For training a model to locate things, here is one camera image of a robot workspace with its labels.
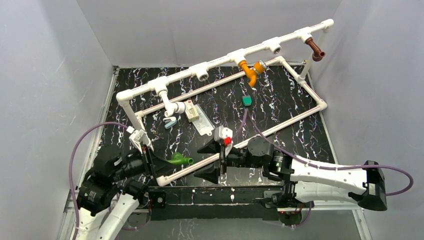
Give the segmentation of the green water faucet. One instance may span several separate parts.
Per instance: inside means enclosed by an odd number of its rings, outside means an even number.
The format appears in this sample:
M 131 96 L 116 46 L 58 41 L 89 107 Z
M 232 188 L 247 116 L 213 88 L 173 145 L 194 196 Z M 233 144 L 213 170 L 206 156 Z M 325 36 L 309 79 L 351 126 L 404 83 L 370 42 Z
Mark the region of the green water faucet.
M 184 165 L 184 164 L 191 165 L 194 162 L 194 160 L 191 157 L 185 157 L 179 152 L 175 152 L 171 156 L 171 159 L 167 161 L 173 165 Z

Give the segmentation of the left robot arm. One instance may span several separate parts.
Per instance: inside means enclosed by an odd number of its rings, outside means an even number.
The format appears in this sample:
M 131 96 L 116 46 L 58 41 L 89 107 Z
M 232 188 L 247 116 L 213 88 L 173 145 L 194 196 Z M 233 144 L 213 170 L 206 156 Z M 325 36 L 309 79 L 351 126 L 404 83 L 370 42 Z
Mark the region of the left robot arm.
M 72 239 L 115 239 L 135 209 L 163 206 L 157 199 L 165 200 L 166 194 L 151 190 L 158 186 L 157 177 L 178 168 L 146 146 L 129 151 L 117 145 L 101 147 L 73 196 L 76 226 Z

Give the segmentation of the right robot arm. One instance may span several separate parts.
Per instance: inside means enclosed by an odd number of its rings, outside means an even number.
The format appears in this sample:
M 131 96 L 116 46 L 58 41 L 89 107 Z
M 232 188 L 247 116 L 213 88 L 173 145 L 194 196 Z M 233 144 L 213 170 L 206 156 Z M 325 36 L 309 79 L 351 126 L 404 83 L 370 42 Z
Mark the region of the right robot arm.
M 256 136 L 246 147 L 232 148 L 226 153 L 228 140 L 210 140 L 198 149 L 201 154 L 219 154 L 219 160 L 194 176 L 217 184 L 228 167 L 262 169 L 269 180 L 284 183 L 282 193 L 267 196 L 267 204 L 295 207 L 312 201 L 356 203 L 363 209 L 386 211 L 387 194 L 384 173 L 378 162 L 367 160 L 359 166 L 328 164 L 290 156 L 278 151 L 274 144 Z

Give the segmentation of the white water faucet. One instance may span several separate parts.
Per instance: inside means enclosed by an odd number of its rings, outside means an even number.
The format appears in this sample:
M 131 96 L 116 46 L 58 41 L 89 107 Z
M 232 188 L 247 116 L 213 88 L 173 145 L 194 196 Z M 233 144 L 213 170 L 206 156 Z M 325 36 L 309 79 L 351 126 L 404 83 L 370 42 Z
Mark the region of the white water faucet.
M 173 114 L 182 114 L 186 110 L 186 105 L 183 102 L 177 101 L 177 102 L 171 102 L 168 98 L 168 92 L 165 90 L 162 90 L 159 92 L 159 97 L 161 98 L 165 112 L 164 116 L 166 118 L 172 117 Z

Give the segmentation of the orange water faucet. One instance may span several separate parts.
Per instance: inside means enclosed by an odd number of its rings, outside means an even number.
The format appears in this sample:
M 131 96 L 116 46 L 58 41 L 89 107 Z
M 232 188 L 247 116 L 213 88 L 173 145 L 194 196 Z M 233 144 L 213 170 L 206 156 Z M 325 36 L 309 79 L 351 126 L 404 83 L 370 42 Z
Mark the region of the orange water faucet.
M 262 60 L 257 61 L 252 67 L 249 67 L 245 60 L 240 61 L 237 65 L 249 79 L 248 85 L 251 88 L 255 87 L 258 75 L 262 74 L 267 69 L 267 65 Z

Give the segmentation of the brown water faucet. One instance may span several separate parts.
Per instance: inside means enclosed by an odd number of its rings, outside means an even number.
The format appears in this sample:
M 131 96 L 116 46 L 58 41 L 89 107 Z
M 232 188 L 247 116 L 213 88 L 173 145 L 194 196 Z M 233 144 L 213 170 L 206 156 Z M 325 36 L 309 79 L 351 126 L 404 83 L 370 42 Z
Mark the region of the brown water faucet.
M 326 56 L 326 52 L 321 50 L 312 37 L 307 38 L 304 43 L 312 49 L 313 61 L 320 62 Z

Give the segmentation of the small cardboard box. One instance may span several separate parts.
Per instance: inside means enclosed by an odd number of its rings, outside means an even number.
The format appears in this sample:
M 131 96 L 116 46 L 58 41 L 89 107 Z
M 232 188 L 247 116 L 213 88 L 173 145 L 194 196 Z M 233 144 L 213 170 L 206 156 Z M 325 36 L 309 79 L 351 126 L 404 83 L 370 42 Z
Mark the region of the small cardboard box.
M 189 123 L 195 122 L 200 119 L 200 115 L 192 102 L 192 100 L 187 100 L 184 102 L 185 105 L 185 115 Z

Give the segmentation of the teal plastic cap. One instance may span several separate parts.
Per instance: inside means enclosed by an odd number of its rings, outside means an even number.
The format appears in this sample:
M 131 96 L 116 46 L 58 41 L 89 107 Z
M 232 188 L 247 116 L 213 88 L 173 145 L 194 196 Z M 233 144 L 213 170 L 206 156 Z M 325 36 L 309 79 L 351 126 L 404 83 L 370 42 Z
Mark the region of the teal plastic cap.
M 242 99 L 241 100 L 242 100 L 242 104 L 245 107 L 251 106 L 252 105 L 252 102 L 253 102 L 250 95 L 244 95 L 244 96 L 242 96 Z

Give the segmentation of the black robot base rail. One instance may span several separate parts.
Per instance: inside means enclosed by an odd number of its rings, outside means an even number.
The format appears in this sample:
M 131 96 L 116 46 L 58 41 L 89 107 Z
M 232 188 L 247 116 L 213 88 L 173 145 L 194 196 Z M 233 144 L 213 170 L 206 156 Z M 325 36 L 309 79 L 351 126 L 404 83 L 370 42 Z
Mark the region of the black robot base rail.
M 293 190 L 265 186 L 149 187 L 133 212 L 152 221 L 180 219 L 260 219 L 298 225 L 310 204 L 295 199 Z

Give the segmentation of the white PVC pipe frame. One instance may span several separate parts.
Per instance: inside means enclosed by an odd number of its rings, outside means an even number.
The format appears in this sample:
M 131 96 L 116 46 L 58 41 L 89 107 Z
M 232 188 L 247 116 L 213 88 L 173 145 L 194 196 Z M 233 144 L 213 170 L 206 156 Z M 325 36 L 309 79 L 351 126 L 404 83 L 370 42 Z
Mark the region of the white PVC pipe frame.
M 309 37 L 312 37 L 314 42 L 319 46 L 326 38 L 328 32 L 334 25 L 333 19 L 326 19 L 318 24 L 315 24 L 313 26 L 307 26 L 298 30 L 295 30 L 292 33 L 283 35 L 283 36 L 276 36 L 270 39 L 267 39 L 263 41 L 262 43 L 250 46 L 248 48 L 241 48 L 235 51 L 232 51 L 222 57 L 210 60 L 210 61 L 204 61 L 198 64 L 195 64 L 193 66 L 190 66 L 188 69 L 174 73 L 172 75 L 168 76 L 161 76 L 157 77 L 153 80 L 148 81 L 146 84 L 143 84 L 141 86 L 138 86 L 133 89 L 127 89 L 121 92 L 118 92 L 116 94 L 116 100 L 118 104 L 124 109 L 127 117 L 129 118 L 132 127 L 136 130 L 147 130 L 145 129 L 142 118 L 149 113 L 158 111 L 160 109 L 165 109 L 164 103 L 162 101 L 161 104 L 158 104 L 156 106 L 153 106 L 147 110 L 141 110 L 138 112 L 134 112 L 134 110 L 131 107 L 131 100 L 137 96 L 141 96 L 148 92 L 154 92 L 157 96 L 159 96 L 159 92 L 161 91 L 167 91 L 168 96 L 168 85 L 189 78 L 189 77 L 197 77 L 199 81 L 205 81 L 208 77 L 208 71 L 220 67 L 224 64 L 228 63 L 234 63 L 238 66 L 238 63 L 240 61 L 245 60 L 247 62 L 247 65 L 251 68 L 256 62 L 263 61 L 266 66 L 270 65 L 281 65 L 283 66 L 294 78 L 294 80 L 297 82 L 297 84 L 303 88 L 315 101 L 316 106 L 313 107 L 310 110 L 307 110 L 305 112 L 302 112 L 272 128 L 267 129 L 266 131 L 262 132 L 262 134 L 267 137 L 269 135 L 272 135 L 274 133 L 277 133 L 278 131 L 297 123 L 301 120 L 304 120 L 307 117 L 310 117 L 311 115 L 315 113 L 319 113 L 327 108 L 327 103 L 316 94 L 316 92 L 312 89 L 311 86 L 309 86 L 306 83 L 306 75 L 309 72 L 313 59 L 312 59 L 312 53 L 311 52 L 309 59 L 307 60 L 305 67 L 303 71 L 298 74 L 296 71 L 290 66 L 290 64 L 287 62 L 287 60 L 280 54 L 281 51 L 281 45 L 285 42 L 299 39 L 302 43 L 305 44 L 305 40 Z M 242 70 L 239 73 L 233 74 L 229 77 L 226 77 L 222 80 L 215 81 L 213 83 L 210 83 L 204 87 L 195 89 L 189 93 L 183 94 L 179 97 L 175 97 L 173 99 L 168 99 L 172 102 L 183 102 L 184 100 L 198 95 L 200 93 L 206 92 L 208 90 L 211 90 L 213 88 L 219 87 L 223 84 L 226 84 L 230 81 L 236 80 L 242 76 L 246 76 L 244 71 Z

